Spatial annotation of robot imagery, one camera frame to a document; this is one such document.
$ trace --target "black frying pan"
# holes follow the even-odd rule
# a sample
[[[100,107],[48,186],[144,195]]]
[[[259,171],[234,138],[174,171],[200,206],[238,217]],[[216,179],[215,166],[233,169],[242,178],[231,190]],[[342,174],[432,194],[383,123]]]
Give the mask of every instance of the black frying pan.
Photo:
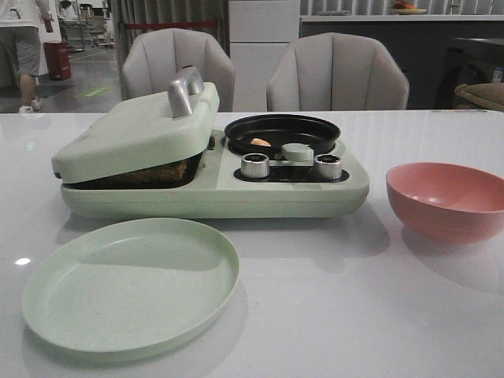
[[[231,122],[224,133],[229,145],[239,153],[258,152],[274,159],[280,156],[282,145],[301,143],[310,146],[315,155],[326,154],[334,148],[340,130],[331,122],[319,118],[294,114],[262,114]],[[250,142],[263,139],[270,146]]]

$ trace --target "lid handle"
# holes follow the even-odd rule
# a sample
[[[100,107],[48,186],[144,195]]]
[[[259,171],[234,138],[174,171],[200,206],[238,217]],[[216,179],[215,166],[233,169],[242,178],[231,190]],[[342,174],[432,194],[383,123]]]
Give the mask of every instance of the lid handle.
[[[168,98],[173,118],[190,116],[193,113],[190,95],[203,92],[203,78],[192,65],[182,68],[170,82]]]

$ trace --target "gray shorts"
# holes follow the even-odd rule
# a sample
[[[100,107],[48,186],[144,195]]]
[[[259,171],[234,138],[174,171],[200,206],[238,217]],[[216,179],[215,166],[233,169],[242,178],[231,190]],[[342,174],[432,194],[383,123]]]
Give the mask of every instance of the gray shorts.
[[[39,75],[40,38],[37,28],[0,28],[0,43],[6,48],[18,73]]]

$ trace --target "silver knob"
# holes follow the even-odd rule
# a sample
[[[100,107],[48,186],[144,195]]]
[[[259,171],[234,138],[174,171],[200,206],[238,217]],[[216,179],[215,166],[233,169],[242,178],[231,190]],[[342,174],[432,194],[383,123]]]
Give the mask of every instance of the silver knob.
[[[341,161],[334,155],[317,155],[313,159],[313,172],[321,179],[336,180],[341,177]]]
[[[264,179],[269,175],[269,157],[257,153],[243,155],[241,169],[244,177]]]

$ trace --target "sneaker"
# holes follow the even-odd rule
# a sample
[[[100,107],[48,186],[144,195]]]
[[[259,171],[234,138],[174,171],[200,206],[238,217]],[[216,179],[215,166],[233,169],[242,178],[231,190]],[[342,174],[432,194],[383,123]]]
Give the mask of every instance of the sneaker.
[[[42,99],[38,97],[34,98],[31,101],[31,107],[33,108],[33,110],[40,110],[40,108],[42,108]]]
[[[33,111],[33,108],[31,106],[21,106],[19,108],[19,113],[20,114],[34,113],[34,111]]]

